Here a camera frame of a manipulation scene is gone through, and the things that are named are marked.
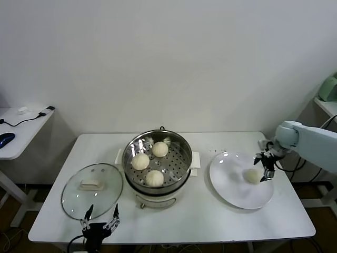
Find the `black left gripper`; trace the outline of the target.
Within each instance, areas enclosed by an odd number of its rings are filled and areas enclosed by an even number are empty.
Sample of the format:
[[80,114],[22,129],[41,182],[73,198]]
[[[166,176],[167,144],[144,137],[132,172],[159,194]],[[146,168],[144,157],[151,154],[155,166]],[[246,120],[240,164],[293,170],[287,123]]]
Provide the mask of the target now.
[[102,242],[111,235],[120,224],[118,204],[116,204],[113,217],[107,223],[99,222],[89,224],[94,205],[92,204],[86,212],[83,219],[80,220],[82,226],[82,234],[86,239],[85,250],[89,253],[99,252]]

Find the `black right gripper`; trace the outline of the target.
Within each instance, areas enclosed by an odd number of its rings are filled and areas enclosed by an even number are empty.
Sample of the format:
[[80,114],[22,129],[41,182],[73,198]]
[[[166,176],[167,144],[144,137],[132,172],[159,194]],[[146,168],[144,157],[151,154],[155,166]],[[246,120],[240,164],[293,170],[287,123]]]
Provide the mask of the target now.
[[262,162],[264,167],[264,173],[260,182],[270,181],[273,179],[275,174],[275,157],[270,151],[265,151],[262,153],[257,153],[253,164],[256,165],[259,162]]

